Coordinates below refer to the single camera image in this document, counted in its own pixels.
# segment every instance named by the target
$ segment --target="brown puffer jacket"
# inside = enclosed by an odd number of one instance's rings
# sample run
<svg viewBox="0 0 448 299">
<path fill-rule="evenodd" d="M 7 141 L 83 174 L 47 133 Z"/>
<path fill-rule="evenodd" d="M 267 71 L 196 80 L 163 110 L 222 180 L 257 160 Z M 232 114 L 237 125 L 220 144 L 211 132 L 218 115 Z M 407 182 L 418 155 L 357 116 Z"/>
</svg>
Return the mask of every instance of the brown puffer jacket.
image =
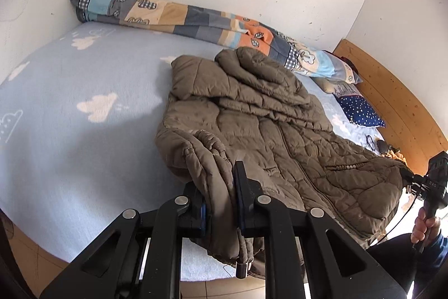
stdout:
<svg viewBox="0 0 448 299">
<path fill-rule="evenodd" d="M 156 145 L 205 196 L 207 235 L 197 243 L 209 254 L 228 264 L 263 260 L 263 240 L 244 239 L 236 226 L 237 160 L 265 194 L 301 211 L 322 208 L 363 247 L 393 218 L 403 165 L 335 135 L 290 71 L 251 48 L 221 51 L 214 62 L 180 56 L 171 65 Z M 263 276 L 255 264 L 251 273 Z"/>
</svg>

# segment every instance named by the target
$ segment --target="black camera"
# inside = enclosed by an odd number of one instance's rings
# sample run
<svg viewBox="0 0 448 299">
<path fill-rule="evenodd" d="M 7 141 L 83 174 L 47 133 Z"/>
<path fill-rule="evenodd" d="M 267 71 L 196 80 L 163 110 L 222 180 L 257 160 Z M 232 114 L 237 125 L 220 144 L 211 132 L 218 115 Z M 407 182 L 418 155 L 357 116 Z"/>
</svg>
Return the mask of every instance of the black camera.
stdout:
<svg viewBox="0 0 448 299">
<path fill-rule="evenodd" d="M 434 217 L 438 209 L 448 205 L 448 154 L 445 151 L 429 159 L 428 172 L 425 176 L 413 174 L 406 168 L 400 169 L 400 173 L 405 181 L 406 191 L 414 194 L 416 198 L 421 197 L 424 201 L 426 218 Z M 428 237 L 429 234 L 426 234 L 425 240 L 414 246 L 420 253 Z"/>
</svg>

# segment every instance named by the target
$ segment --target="person's hand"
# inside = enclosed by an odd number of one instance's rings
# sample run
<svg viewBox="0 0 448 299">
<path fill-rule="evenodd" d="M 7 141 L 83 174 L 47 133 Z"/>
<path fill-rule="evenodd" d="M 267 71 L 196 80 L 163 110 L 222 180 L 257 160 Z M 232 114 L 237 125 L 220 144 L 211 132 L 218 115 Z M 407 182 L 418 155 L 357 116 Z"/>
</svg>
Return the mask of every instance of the person's hand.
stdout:
<svg viewBox="0 0 448 299">
<path fill-rule="evenodd" d="M 431 232 L 429 232 L 429 238 L 425 245 L 431 244 L 440 232 L 440 218 L 432 217 L 426 221 L 425 218 L 425 209 L 421 207 L 418 211 L 418 217 L 415 219 L 414 229 L 411 234 L 411 242 L 414 244 L 425 239 L 425 233 L 428 228 L 431 228 Z"/>
</svg>

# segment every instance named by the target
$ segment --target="screw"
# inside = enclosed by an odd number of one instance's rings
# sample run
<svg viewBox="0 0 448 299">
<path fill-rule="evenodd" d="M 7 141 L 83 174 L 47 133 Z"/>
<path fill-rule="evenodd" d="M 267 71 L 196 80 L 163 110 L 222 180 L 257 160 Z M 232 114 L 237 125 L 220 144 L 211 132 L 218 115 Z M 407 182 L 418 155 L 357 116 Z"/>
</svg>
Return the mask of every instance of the screw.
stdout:
<svg viewBox="0 0 448 299">
<path fill-rule="evenodd" d="M 134 211 L 133 209 L 126 209 L 123 212 L 123 218 L 132 219 L 132 218 L 134 218 L 136 216 L 136 214 L 137 214 L 137 212 Z"/>
<path fill-rule="evenodd" d="M 257 200 L 258 200 L 258 202 L 259 202 L 260 204 L 269 204 L 270 201 L 271 201 L 271 198 L 270 198 L 269 195 L 260 195 L 260 196 L 257 198 Z"/>
<path fill-rule="evenodd" d="M 181 195 L 174 199 L 174 203 L 176 203 L 177 205 L 185 205 L 188 203 L 188 198 Z"/>
<path fill-rule="evenodd" d="M 313 208 L 313 209 L 311 209 L 311 215 L 315 218 L 322 218 L 323 210 L 320 208 Z"/>
</svg>

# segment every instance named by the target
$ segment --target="jacket zipper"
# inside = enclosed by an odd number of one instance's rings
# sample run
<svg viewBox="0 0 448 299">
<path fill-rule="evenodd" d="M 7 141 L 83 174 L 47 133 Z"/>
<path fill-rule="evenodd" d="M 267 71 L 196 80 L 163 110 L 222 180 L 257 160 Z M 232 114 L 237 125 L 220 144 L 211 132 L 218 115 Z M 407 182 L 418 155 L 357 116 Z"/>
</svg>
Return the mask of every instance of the jacket zipper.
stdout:
<svg viewBox="0 0 448 299">
<path fill-rule="evenodd" d="M 357 230 L 355 230 L 343 217 L 341 217 L 339 215 L 339 213 L 337 213 L 336 211 L 336 207 L 333 205 L 333 203 L 331 202 L 331 200 L 329 200 L 323 193 L 321 193 L 313 184 L 313 182 L 310 180 L 310 178 L 308 178 L 308 175 L 306 175 L 306 172 L 303 170 L 302 166 L 299 164 L 299 161 L 297 161 L 295 158 L 292 157 L 290 150 L 288 149 L 288 145 L 284 139 L 284 134 L 283 134 L 283 130 L 279 127 L 279 130 L 281 132 L 281 136 L 283 139 L 283 143 L 284 146 L 286 147 L 286 151 L 288 152 L 288 154 L 290 155 L 290 158 L 293 159 L 293 161 L 296 162 L 297 166 L 300 168 L 300 170 L 303 173 L 303 176 L 305 177 L 306 182 L 313 187 L 314 191 L 317 193 L 318 196 L 320 196 L 320 198 L 327 204 L 327 206 L 329 207 L 330 211 L 333 213 L 333 215 L 335 216 L 335 219 L 345 228 L 347 229 L 351 234 L 353 234 L 354 236 L 357 236 L 361 239 L 369 239 L 368 236 L 365 236 L 363 234 L 361 234 L 360 232 L 358 232 Z"/>
</svg>

